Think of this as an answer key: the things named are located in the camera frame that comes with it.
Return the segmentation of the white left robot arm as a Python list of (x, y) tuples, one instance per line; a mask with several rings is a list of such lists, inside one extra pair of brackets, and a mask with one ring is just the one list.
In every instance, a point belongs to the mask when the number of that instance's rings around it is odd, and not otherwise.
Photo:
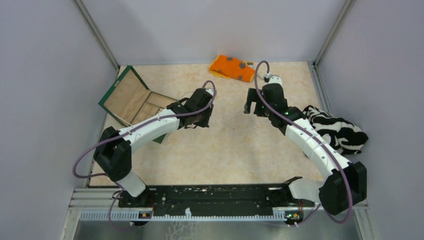
[(138, 207), (149, 203), (150, 193), (144, 181), (132, 170), (132, 155), (147, 143), (180, 129), (207, 128), (216, 91), (198, 88), (191, 97), (173, 102), (156, 115), (119, 130), (103, 131), (93, 158), (105, 175)]

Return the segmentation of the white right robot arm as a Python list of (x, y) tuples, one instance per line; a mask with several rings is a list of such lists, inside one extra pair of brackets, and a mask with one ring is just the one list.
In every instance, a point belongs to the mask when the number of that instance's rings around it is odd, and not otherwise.
[(270, 83), (262, 89), (249, 88), (244, 113), (265, 117), (271, 125), (293, 141), (318, 169), (323, 180), (293, 178), (287, 182), (281, 199), (287, 206), (300, 200), (321, 204), (335, 216), (367, 198), (367, 169), (353, 163), (333, 149), (313, 128), (307, 117), (295, 106), (288, 106), (282, 85)]

